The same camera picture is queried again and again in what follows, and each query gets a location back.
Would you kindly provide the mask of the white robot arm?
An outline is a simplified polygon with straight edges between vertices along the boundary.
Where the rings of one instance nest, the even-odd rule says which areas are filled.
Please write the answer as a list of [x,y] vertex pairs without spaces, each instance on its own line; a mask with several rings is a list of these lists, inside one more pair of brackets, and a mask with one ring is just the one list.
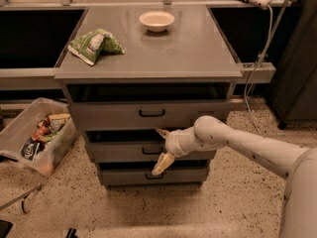
[[286,180],[279,238],[317,238],[316,148],[236,130],[213,116],[201,116],[186,129],[159,129],[158,133],[165,139],[165,151],[153,175],[192,152],[229,147]]

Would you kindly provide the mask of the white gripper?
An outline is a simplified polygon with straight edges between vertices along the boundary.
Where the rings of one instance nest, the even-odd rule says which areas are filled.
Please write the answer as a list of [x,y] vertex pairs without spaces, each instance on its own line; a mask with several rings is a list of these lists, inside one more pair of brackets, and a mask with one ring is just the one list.
[[161,175],[175,160],[198,151],[202,146],[202,141],[196,137],[194,128],[184,130],[174,130],[169,132],[164,129],[157,129],[157,132],[165,139],[167,153],[161,153],[158,161],[152,170],[153,176]]

